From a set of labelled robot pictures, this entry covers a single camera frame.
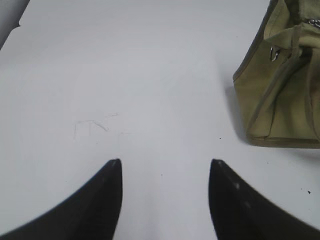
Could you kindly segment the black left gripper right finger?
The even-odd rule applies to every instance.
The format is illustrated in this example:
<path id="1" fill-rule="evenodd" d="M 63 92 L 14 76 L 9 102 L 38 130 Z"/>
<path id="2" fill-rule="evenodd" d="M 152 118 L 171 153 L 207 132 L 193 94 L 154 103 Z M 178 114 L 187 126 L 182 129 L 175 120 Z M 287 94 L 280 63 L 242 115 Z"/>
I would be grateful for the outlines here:
<path id="1" fill-rule="evenodd" d="M 318 229 L 273 204 L 220 159 L 211 161 L 208 205 L 219 240 L 320 238 Z"/>

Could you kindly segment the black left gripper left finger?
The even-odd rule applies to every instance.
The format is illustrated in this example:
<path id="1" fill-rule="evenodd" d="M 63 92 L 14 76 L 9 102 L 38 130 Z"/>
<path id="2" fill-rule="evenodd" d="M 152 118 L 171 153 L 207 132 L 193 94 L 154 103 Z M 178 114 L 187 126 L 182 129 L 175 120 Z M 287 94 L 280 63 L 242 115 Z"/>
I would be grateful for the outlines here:
<path id="1" fill-rule="evenodd" d="M 111 240 L 123 200 L 120 159 L 109 160 L 66 200 L 2 240 Z"/>

